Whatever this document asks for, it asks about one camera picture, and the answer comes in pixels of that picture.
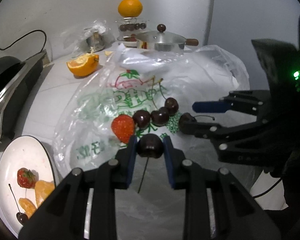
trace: white wall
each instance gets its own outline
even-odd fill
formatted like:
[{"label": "white wall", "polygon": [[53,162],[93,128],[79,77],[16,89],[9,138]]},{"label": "white wall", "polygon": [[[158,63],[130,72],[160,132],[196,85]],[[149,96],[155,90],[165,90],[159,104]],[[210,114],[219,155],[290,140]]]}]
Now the white wall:
[{"label": "white wall", "polygon": [[[0,46],[5,47],[33,29],[43,29],[48,35],[49,55],[56,59],[68,53],[63,50],[59,34],[78,23],[90,23],[97,18],[113,25],[120,17],[117,12],[121,0],[3,0],[0,4]],[[141,0],[141,17],[155,27],[164,23],[167,30],[203,42],[207,26],[210,0]],[[40,50],[41,33],[32,34],[2,55],[13,55],[21,60]]]},{"label": "white wall", "polygon": [[298,45],[297,0],[214,0],[209,44],[238,56],[250,75],[251,89],[268,89],[251,39],[273,38]]}]

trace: green light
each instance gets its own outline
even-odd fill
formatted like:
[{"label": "green light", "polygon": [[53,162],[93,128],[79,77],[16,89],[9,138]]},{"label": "green light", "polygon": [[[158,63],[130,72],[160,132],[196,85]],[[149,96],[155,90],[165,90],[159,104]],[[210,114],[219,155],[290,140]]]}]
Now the green light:
[{"label": "green light", "polygon": [[296,71],[295,73],[293,73],[294,77],[298,77],[300,75],[300,71]]}]

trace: strawberry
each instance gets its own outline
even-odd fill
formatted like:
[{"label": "strawberry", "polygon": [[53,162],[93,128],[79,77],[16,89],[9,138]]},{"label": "strawberry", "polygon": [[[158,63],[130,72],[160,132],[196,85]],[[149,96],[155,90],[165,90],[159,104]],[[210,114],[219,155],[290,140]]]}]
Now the strawberry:
[{"label": "strawberry", "polygon": [[34,188],[37,181],[35,175],[26,168],[21,168],[17,172],[17,182],[20,187]]},{"label": "strawberry", "polygon": [[135,123],[132,117],[121,114],[113,119],[111,129],[120,141],[127,144],[130,136],[134,135]]}]

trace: crumpled plastic wrap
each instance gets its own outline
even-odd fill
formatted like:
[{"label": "crumpled plastic wrap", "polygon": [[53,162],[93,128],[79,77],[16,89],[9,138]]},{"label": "crumpled plastic wrap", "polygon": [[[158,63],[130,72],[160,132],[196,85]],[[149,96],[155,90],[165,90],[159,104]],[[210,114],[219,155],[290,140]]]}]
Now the crumpled plastic wrap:
[{"label": "crumpled plastic wrap", "polygon": [[[161,138],[168,135],[186,158],[208,169],[227,167],[249,189],[259,171],[251,166],[221,163],[209,140],[178,131],[182,113],[196,115],[191,108],[195,101],[218,100],[231,90],[249,89],[242,61],[218,46],[205,46],[183,56],[119,46],[105,66],[79,86],[58,122],[52,147],[60,174],[65,177],[74,167],[97,168],[113,158],[124,146],[111,131],[113,118],[123,113],[132,115],[138,109],[151,112],[155,105],[163,106],[165,99],[158,84],[161,79],[162,93],[178,101],[180,112],[170,118],[167,126],[151,125],[143,132],[137,130],[137,136],[148,132]],[[213,116],[214,122],[224,126],[255,121],[255,117],[233,111]],[[197,119],[213,122],[209,117]],[[138,194],[145,162],[145,158],[137,156],[130,188],[116,191],[118,238],[181,239],[185,192],[170,188],[162,156],[149,160]],[[88,228],[85,237],[89,236]]]},{"label": "crumpled plastic wrap", "polygon": [[78,57],[82,53],[90,52],[86,39],[92,36],[94,32],[98,32],[99,35],[103,36],[105,46],[115,41],[106,20],[97,19],[92,23],[81,23],[75,25],[61,33],[60,36],[64,49],[71,47],[72,58]]}]

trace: fruit container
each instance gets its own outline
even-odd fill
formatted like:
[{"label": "fruit container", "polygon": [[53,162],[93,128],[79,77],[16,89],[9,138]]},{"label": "fruit container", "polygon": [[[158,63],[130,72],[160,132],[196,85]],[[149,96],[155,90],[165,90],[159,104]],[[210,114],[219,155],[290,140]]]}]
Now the fruit container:
[{"label": "fruit container", "polygon": [[148,20],[145,20],[140,17],[120,18],[116,22],[119,29],[120,40],[123,40],[124,37],[131,37],[139,33],[148,31]]}]

